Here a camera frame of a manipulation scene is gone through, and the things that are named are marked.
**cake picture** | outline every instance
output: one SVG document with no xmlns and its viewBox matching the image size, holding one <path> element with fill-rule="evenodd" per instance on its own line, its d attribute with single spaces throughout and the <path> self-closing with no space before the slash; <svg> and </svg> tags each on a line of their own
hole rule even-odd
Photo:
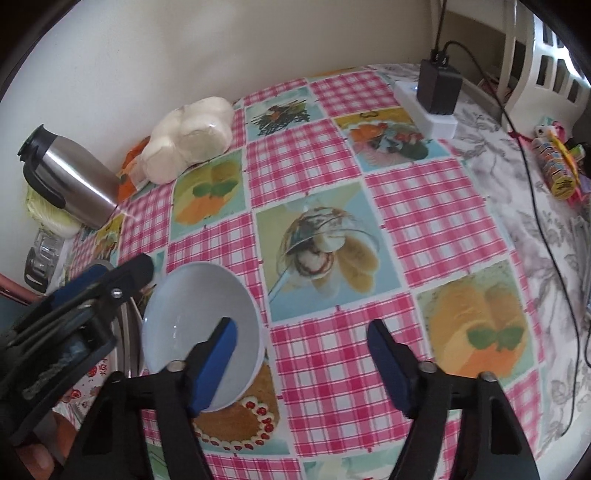
<svg viewBox="0 0 591 480">
<path fill-rule="evenodd" d="M 418 295 L 433 353 L 448 374 L 501 383 L 533 365 L 528 323 L 506 261 Z"/>
<path fill-rule="evenodd" d="M 271 369 L 264 361 L 240 400 L 222 410 L 202 413 L 193 419 L 193 427 L 205 450 L 280 455 L 289 452 L 286 442 L 277 437 L 280 420 Z"/>
</svg>

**wall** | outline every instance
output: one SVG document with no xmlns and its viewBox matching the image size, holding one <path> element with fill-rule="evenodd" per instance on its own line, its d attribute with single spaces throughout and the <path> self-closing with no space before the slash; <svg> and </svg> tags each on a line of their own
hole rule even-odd
<svg viewBox="0 0 591 480">
<path fill-rule="evenodd" d="M 427 1 L 82 0 L 33 50 L 0 103 L 0 273 L 22 283 L 27 219 L 19 146 L 39 124 L 112 170 L 168 111 L 298 76 L 419 61 Z"/>
<path fill-rule="evenodd" d="M 505 35 L 500 31 L 471 18 L 448 12 L 441 30 L 441 44 L 448 40 L 457 40 L 468 46 L 485 70 L 492 65 L 501 68 Z M 476 84 L 480 82 L 482 76 L 464 51 L 451 46 L 448 53 L 450 64 L 465 78 Z"/>
</svg>

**printed food picture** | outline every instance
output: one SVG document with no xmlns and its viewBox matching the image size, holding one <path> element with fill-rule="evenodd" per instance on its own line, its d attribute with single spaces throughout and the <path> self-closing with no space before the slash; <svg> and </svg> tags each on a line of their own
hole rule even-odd
<svg viewBox="0 0 591 480">
<path fill-rule="evenodd" d="M 121 226 L 124 215 L 117 215 L 103 228 L 97 231 L 95 237 L 95 260 L 107 260 L 112 265 L 117 264 L 117 253 Z"/>
<path fill-rule="evenodd" d="M 378 480 L 392 474 L 402 442 L 384 450 L 350 457 L 330 458 L 304 463 L 306 480 Z"/>
<path fill-rule="evenodd" d="M 205 450 L 253 455 L 289 453 L 268 360 L 240 400 L 222 410 L 202 413 L 193 427 Z"/>
<path fill-rule="evenodd" d="M 257 214 L 273 321 L 400 286 L 358 183 Z"/>
<path fill-rule="evenodd" d="M 179 177 L 173 202 L 173 239 L 244 210 L 242 151 L 223 155 Z"/>
<path fill-rule="evenodd" d="M 403 108 L 336 118 L 364 171 L 449 155 L 436 140 L 425 139 Z"/>
<path fill-rule="evenodd" d="M 533 366 L 527 319 L 506 261 L 421 293 L 418 303 L 447 373 L 474 378 L 492 371 L 508 383 Z"/>
<path fill-rule="evenodd" d="M 246 109 L 247 132 L 251 140 L 320 118 L 322 113 L 308 87 L 282 93 Z"/>
</svg>

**ice cream sundae picture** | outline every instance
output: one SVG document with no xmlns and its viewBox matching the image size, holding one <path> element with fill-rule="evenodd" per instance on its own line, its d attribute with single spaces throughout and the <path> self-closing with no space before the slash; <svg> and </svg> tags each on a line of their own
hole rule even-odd
<svg viewBox="0 0 591 480">
<path fill-rule="evenodd" d="M 257 227 L 274 321 L 400 285 L 358 183 L 265 210 Z"/>
</svg>

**plastic bag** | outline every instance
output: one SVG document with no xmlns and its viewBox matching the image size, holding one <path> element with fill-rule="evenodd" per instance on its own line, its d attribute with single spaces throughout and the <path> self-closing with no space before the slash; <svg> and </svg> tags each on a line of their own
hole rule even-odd
<svg viewBox="0 0 591 480">
<path fill-rule="evenodd" d="M 25 205 L 34 220 L 62 238 L 72 238 L 82 228 L 82 224 L 72 215 L 54 207 L 29 185 Z"/>
</svg>

